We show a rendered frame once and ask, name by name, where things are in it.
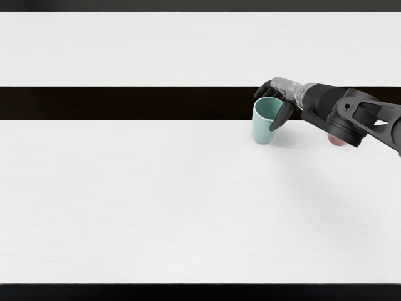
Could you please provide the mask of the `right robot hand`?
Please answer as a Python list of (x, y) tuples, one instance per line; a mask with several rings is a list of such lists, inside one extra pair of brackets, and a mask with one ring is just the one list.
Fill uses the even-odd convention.
[(268, 80), (256, 90), (254, 98), (274, 97), (282, 101), (273, 123), (269, 127), (271, 132), (284, 125), (294, 109), (300, 107), (298, 98), (302, 90), (302, 84), (281, 77)]

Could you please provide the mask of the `teal cup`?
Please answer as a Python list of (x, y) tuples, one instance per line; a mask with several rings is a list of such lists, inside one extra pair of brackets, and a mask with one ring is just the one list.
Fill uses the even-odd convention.
[(274, 97), (262, 97), (255, 101), (252, 116), (252, 135), (258, 144), (269, 144), (278, 133), (270, 131), (282, 101)]

